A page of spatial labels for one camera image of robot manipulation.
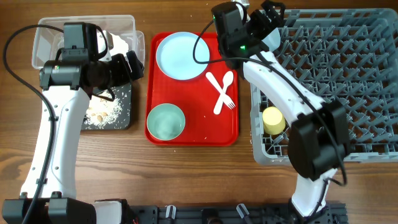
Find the green bowl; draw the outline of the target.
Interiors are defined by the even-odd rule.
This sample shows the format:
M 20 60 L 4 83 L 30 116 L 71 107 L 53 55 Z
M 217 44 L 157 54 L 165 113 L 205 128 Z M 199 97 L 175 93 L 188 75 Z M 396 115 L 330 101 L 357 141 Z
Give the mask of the green bowl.
M 170 141 L 180 136 L 186 125 L 185 114 L 176 105 L 162 103 L 147 115 L 147 129 L 151 136 L 160 141 Z

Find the white plastic fork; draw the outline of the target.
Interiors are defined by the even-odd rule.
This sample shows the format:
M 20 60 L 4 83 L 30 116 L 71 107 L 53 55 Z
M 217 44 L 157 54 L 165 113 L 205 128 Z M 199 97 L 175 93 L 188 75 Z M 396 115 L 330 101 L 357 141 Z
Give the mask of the white plastic fork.
M 235 107 L 233 100 L 226 93 L 224 93 L 222 87 L 220 87 L 220 84 L 217 82 L 214 75 L 211 72 L 207 72 L 205 76 L 208 81 L 215 87 L 215 89 L 220 93 L 220 97 L 223 100 L 223 103 L 229 109 L 233 109 Z

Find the yellow plastic cup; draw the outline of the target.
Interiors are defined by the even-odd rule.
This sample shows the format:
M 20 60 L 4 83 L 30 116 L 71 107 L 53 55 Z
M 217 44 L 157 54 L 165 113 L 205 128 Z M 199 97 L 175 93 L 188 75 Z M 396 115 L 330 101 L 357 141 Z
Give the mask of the yellow plastic cup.
M 285 118 L 274 106 L 268 107 L 262 112 L 262 121 L 267 134 L 277 135 L 285 129 Z

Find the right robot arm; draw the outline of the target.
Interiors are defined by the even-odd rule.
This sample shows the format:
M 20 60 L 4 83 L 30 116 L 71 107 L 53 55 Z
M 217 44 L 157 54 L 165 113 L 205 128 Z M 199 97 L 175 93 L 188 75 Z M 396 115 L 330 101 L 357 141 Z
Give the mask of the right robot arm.
M 297 171 L 290 199 L 293 223 L 320 217 L 333 176 L 344 170 L 349 155 L 346 111 L 339 101 L 327 103 L 301 85 L 276 59 L 264 39 L 284 24 L 285 6 L 264 1 L 251 14 L 238 2 L 212 8 L 218 48 L 229 68 L 238 70 L 278 108 L 290 126 L 288 157 Z

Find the white plastic spoon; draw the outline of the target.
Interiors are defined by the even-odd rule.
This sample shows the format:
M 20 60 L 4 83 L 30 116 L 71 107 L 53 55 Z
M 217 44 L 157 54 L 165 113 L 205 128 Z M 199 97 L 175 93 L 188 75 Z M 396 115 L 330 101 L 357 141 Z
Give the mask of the white plastic spoon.
M 232 71 L 228 71 L 225 73 L 224 77 L 223 77 L 223 91 L 224 93 L 226 93 L 228 87 L 233 83 L 234 80 L 234 73 Z M 221 109 L 223 107 L 223 100 L 221 99 L 221 97 L 218 98 L 216 105 L 213 109 L 213 113 L 215 115 L 219 115 L 221 113 Z

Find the white napkin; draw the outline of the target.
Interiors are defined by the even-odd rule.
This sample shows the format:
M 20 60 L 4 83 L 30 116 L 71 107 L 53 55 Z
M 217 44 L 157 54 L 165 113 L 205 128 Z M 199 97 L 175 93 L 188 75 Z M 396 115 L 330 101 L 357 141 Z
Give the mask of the white napkin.
M 117 54 L 122 54 L 122 55 L 126 56 L 128 50 L 129 50 L 129 46 L 128 46 L 127 42 L 125 40 L 123 40 L 122 38 L 120 38 L 120 36 L 118 36 L 118 35 L 112 34 L 112 36 L 113 36 L 114 47 L 112 50 L 110 50 L 111 56 L 114 56 Z

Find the light blue plate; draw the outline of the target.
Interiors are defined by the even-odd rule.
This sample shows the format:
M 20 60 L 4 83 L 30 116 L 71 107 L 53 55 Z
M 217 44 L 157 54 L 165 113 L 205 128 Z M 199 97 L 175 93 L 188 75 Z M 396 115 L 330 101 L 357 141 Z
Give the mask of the light blue plate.
M 197 39 L 191 32 L 176 32 L 164 38 L 155 55 L 160 70 L 174 80 L 191 80 L 201 75 L 207 64 L 196 63 L 193 59 Z

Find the light blue bowl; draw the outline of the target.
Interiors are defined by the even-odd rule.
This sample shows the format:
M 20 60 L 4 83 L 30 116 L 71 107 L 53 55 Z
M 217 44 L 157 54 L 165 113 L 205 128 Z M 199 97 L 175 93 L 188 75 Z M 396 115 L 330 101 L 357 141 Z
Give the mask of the light blue bowl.
M 275 51 L 280 46 L 280 32 L 275 28 L 267 37 L 262 40 L 269 48 L 270 52 Z

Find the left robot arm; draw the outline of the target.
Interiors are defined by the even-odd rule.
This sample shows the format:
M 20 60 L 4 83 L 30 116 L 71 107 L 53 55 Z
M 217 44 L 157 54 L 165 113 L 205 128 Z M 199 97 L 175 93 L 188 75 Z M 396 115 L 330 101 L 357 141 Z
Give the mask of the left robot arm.
M 67 22 L 64 46 L 40 70 L 35 94 L 43 110 L 34 158 L 19 198 L 7 199 L 8 223 L 137 223 L 125 199 L 86 203 L 76 199 L 75 165 L 81 127 L 95 91 L 140 79 L 144 66 L 133 51 L 106 61 L 99 51 L 100 26 Z

